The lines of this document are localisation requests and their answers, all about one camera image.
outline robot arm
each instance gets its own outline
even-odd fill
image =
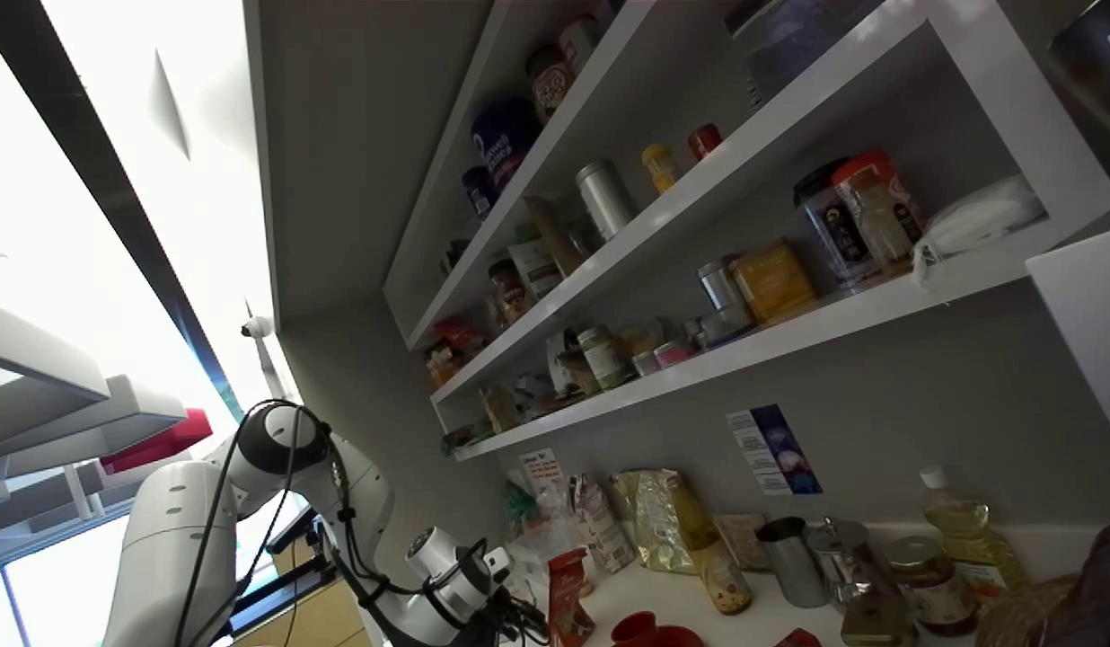
[[[422,587],[392,587],[371,569],[392,511],[385,475],[306,407],[271,399],[207,461],[167,462],[141,486],[103,643],[213,643],[240,592],[233,523],[279,487],[324,519],[331,561],[395,647],[457,643],[509,569],[503,549],[457,549],[431,527],[410,549]]]

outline bottle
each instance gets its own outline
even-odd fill
[[[1019,591],[1028,581],[1019,552],[986,527],[986,502],[952,493],[944,468],[922,468],[920,483],[925,487],[922,519],[940,533],[940,552],[971,581],[974,596],[990,602]]]

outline white wall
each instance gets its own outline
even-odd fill
[[[489,462],[443,458],[422,363],[407,351],[385,303],[298,319],[288,346],[306,407],[371,453],[395,493],[395,519],[377,563],[402,570],[402,552],[427,523],[475,544],[503,523],[503,493]]]
[[[782,407],[825,496],[754,487],[724,413],[765,402]],[[538,444],[571,472],[683,468],[715,511],[901,521],[916,472],[944,461],[1002,521],[1110,521],[1110,428],[1028,281]]]

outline yellow bottle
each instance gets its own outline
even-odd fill
[[[986,502],[949,487],[944,468],[922,468],[922,519],[940,533],[940,552],[971,581],[979,602],[1028,587],[1019,552],[1009,540],[986,527]]]

